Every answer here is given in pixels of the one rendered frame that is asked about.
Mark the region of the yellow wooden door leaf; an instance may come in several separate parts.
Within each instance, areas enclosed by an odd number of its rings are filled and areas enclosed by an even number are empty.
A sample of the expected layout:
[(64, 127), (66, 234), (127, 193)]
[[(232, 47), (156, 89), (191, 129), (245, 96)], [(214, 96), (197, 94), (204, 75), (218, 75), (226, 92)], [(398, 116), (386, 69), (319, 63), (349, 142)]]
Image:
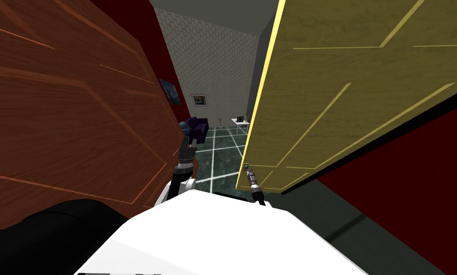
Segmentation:
[(242, 157), (313, 180), (457, 95), (457, 0), (279, 0)]

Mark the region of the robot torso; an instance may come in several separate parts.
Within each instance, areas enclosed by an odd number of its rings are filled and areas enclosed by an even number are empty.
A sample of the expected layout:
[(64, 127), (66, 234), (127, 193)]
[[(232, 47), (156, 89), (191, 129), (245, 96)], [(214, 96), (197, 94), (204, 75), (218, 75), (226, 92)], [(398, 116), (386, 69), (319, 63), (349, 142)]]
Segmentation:
[(293, 214), (189, 190), (123, 224), (75, 275), (367, 275)]

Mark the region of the white side table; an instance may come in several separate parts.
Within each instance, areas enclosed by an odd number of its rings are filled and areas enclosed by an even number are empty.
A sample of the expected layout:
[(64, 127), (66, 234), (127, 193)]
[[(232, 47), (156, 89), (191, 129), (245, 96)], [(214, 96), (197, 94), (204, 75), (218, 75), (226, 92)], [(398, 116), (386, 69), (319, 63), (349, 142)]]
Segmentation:
[(240, 131), (242, 131), (245, 134), (248, 133), (250, 121), (245, 116), (237, 116), (236, 118), (232, 118), (231, 122), (236, 127), (236, 133), (239, 133)]

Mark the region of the brown wooden door leaf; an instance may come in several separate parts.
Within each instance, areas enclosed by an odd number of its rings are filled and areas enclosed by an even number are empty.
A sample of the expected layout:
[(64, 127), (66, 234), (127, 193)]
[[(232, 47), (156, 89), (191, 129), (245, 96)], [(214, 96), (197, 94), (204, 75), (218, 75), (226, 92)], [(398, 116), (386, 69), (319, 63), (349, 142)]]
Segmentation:
[(149, 0), (0, 0), (0, 229), (72, 199), (154, 206), (182, 139)]

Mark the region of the blue picture on wall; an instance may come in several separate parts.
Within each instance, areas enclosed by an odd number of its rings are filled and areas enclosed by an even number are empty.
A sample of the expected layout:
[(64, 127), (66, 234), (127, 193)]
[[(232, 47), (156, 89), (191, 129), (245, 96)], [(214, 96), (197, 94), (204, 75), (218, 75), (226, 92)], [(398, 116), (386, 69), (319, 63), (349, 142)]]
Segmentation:
[(176, 91), (176, 87), (164, 79), (159, 78), (159, 81), (163, 87), (169, 103), (171, 105), (182, 105), (178, 92)]

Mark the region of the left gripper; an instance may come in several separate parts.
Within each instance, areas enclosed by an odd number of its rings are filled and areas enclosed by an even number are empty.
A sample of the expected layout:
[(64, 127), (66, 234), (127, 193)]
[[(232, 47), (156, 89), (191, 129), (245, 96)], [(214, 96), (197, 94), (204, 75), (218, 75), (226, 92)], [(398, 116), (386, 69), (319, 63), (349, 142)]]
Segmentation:
[(189, 146), (189, 136), (183, 136), (181, 145), (178, 151), (178, 162), (179, 164), (189, 164), (193, 163), (195, 154), (197, 151), (196, 148), (197, 140), (193, 139)]

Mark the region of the purple sofa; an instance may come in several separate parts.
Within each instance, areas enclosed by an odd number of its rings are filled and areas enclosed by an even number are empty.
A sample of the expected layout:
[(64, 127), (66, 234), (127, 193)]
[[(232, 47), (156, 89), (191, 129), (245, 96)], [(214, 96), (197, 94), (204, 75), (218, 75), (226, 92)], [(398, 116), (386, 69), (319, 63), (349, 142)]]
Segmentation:
[(193, 116), (185, 121), (179, 122), (185, 136), (189, 137), (189, 145), (196, 139), (197, 144), (203, 144), (208, 134), (209, 124), (207, 118)]

